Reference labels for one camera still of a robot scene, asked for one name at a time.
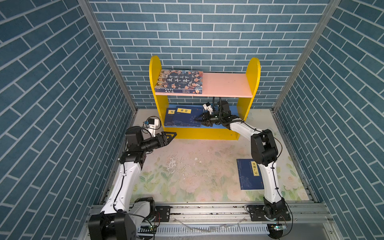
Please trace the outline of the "colourful cartoon cover book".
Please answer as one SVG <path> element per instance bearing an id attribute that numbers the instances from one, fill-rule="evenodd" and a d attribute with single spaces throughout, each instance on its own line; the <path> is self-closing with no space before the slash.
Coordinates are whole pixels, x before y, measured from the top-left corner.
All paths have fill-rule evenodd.
<path id="1" fill-rule="evenodd" d="M 203 75 L 202 71 L 161 70 L 155 84 L 155 92 L 201 95 Z"/>

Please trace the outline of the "blue book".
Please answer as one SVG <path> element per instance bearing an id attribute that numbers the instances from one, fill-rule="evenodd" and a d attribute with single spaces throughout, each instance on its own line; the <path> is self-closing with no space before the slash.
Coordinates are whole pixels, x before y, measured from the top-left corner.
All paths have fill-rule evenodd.
<path id="1" fill-rule="evenodd" d="M 166 127 L 177 126 L 177 124 L 173 122 L 173 117 L 174 117 L 175 113 L 176 113 L 176 108 L 167 108 L 164 126 L 166 126 Z"/>
<path id="2" fill-rule="evenodd" d="M 202 106 L 177 106 L 172 118 L 172 123 L 183 127 L 201 126 L 201 121 L 197 120 L 204 113 Z"/>
<path id="3" fill-rule="evenodd" d="M 241 190 L 263 190 L 264 184 L 260 168 L 252 159 L 237 159 Z"/>

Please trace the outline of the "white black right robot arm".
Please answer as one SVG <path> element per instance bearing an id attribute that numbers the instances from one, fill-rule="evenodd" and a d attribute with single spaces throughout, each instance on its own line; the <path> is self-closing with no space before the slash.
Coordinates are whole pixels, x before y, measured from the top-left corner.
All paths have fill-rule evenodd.
<path id="1" fill-rule="evenodd" d="M 283 213 L 288 214 L 289 208 L 278 184 L 275 164 L 279 157 L 279 150 L 272 131 L 260 130 L 247 124 L 239 116 L 233 115 L 226 101 L 219 100 L 218 110 L 215 110 L 210 103 L 204 104 L 203 109 L 203 113 L 195 118 L 203 126 L 222 125 L 250 141 L 251 156 L 261 170 L 264 184 L 265 217 L 274 221 L 279 219 Z"/>

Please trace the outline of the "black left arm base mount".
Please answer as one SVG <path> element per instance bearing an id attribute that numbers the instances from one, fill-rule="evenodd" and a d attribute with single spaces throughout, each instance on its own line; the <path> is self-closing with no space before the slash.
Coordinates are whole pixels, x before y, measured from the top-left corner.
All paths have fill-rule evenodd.
<path id="1" fill-rule="evenodd" d="M 155 210 L 146 217 L 151 223 L 167 223 L 170 221 L 171 206 L 156 206 Z"/>

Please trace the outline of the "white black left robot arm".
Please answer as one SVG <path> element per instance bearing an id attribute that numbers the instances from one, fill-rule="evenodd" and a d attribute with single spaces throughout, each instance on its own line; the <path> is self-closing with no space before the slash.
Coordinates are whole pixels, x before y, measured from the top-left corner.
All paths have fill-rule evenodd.
<path id="1" fill-rule="evenodd" d="M 142 222 L 151 222 L 156 213 L 154 199 L 137 199 L 130 207 L 131 197 L 147 153 L 167 146 L 176 136 L 175 132 L 161 132 L 144 139 L 141 127 L 127 129 L 125 151 L 119 158 L 117 185 L 101 212 L 92 215 L 88 222 L 92 240 L 135 240 Z"/>

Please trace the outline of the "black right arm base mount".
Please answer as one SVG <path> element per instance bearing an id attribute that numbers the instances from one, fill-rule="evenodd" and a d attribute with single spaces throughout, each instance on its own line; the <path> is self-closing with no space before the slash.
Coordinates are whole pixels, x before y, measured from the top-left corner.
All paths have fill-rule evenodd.
<path id="1" fill-rule="evenodd" d="M 252 222 L 262 222 L 262 221 L 269 221 L 269 222 L 288 222 L 292 220 L 292 215 L 289 212 L 287 208 L 285 208 L 282 212 L 275 214 L 275 215 L 269 215 L 264 210 L 265 206 L 263 205 L 247 205 L 245 207 L 246 212 L 250 215 Z"/>

